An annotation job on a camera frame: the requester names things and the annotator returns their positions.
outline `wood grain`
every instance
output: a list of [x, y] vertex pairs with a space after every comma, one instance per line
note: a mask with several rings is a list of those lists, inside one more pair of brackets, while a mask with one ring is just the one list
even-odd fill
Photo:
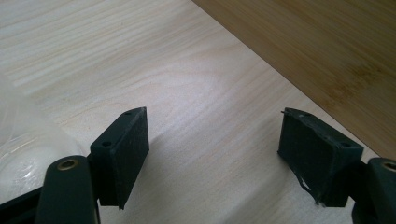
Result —
[[192, 1], [4, 1], [0, 22], [0, 74], [85, 155], [121, 112], [148, 108], [150, 152], [102, 223], [351, 223], [352, 203], [316, 206], [277, 156], [280, 111], [356, 137]]
[[379, 155], [396, 159], [394, 1], [194, 2]]

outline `wooden table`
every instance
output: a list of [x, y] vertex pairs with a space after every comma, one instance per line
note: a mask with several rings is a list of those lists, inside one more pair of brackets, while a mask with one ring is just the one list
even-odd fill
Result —
[[121, 112], [148, 108], [150, 152], [103, 223], [351, 223], [352, 202], [315, 205], [277, 156], [280, 111], [357, 139], [192, 1], [6, 1], [0, 56], [84, 155]]

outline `light wooden surface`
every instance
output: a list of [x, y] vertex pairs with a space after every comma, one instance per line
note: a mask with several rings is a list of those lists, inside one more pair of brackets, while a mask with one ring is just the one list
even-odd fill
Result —
[[396, 160], [396, 4], [193, 0], [383, 157]]
[[1, 74], [85, 155], [148, 108], [150, 152], [103, 223], [351, 223], [351, 203], [316, 206], [276, 154], [286, 106], [351, 134], [192, 1], [5, 1], [0, 22]]

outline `transparent plastic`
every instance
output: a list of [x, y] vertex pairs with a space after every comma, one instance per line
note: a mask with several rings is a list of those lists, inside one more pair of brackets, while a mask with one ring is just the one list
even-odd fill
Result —
[[54, 161], [80, 145], [0, 76], [0, 203], [42, 186]]

